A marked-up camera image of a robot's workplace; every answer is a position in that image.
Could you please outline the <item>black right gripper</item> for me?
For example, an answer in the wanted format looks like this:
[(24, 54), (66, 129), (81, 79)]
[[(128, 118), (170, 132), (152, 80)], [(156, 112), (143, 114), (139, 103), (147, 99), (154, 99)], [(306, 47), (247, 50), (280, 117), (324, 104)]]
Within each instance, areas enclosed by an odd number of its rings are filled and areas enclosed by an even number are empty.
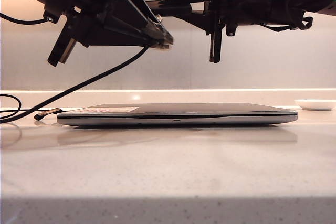
[[(205, 0), (161, 0), (160, 10), (191, 10), (191, 3)], [(220, 62), (223, 29), (228, 37), (235, 36), (241, 25), (258, 25), (270, 13), (271, 0), (207, 0), (203, 11), (189, 13), (158, 12), (162, 17), (175, 17), (206, 32), (210, 39), (210, 62)]]

